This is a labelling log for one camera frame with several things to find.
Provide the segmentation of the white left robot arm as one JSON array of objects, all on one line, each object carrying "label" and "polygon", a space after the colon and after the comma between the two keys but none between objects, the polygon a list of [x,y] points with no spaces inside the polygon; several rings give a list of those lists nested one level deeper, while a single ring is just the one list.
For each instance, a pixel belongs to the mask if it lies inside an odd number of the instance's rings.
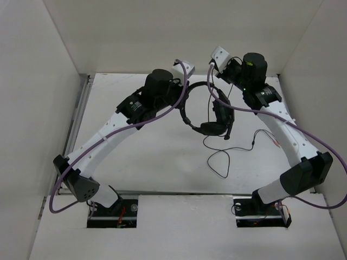
[{"label": "white left robot arm", "polygon": [[84,145],[65,157],[58,155],[53,164],[59,177],[51,191],[50,205],[61,184],[65,184],[76,202],[90,200],[102,206],[109,215],[117,214],[121,210],[121,197],[114,188],[93,178],[96,168],[130,135],[178,108],[194,70],[193,66],[181,61],[176,61],[171,70],[153,70],[144,86],[123,100]]}]

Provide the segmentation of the black over-ear headphones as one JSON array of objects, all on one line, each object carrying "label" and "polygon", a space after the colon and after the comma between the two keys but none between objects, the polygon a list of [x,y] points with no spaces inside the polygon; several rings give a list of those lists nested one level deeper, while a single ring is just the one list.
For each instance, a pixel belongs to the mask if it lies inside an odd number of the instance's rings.
[{"label": "black over-ear headphones", "polygon": [[235,112],[232,108],[223,106],[217,100],[211,101],[211,96],[208,101],[207,122],[201,123],[200,126],[195,126],[187,117],[185,106],[189,98],[189,94],[194,89],[202,86],[207,86],[207,83],[205,81],[199,81],[191,84],[188,87],[184,98],[179,105],[181,118],[186,125],[191,127],[191,129],[197,133],[205,136],[220,136],[225,140],[229,140],[235,120]]}]

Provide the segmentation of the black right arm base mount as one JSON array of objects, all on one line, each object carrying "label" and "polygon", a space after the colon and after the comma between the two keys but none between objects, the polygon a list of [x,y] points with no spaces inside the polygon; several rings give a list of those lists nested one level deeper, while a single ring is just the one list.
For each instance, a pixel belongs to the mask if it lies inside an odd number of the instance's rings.
[{"label": "black right arm base mount", "polygon": [[252,207],[251,197],[234,197],[231,213],[238,228],[288,228],[292,217],[286,205],[274,202],[259,209]]}]

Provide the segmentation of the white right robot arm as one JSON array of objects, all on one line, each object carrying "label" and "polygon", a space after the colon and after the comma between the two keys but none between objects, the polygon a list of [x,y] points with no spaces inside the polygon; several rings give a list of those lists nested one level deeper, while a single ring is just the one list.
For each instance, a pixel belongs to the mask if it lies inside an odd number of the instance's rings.
[{"label": "white right robot arm", "polygon": [[266,83],[267,62],[264,56],[247,53],[238,63],[222,49],[211,57],[216,63],[216,76],[242,91],[244,102],[274,134],[290,165],[290,169],[277,180],[252,193],[252,209],[264,213],[278,200],[323,183],[333,158],[329,152],[320,152],[295,129],[282,97]]}]

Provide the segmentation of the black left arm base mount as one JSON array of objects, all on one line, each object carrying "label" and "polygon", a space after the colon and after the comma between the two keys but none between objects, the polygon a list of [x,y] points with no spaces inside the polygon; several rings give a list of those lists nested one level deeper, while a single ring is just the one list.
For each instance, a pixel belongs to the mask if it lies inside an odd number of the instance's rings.
[{"label": "black left arm base mount", "polygon": [[116,212],[98,203],[87,202],[89,206],[87,228],[89,229],[134,229],[137,227],[139,195],[125,194]]}]

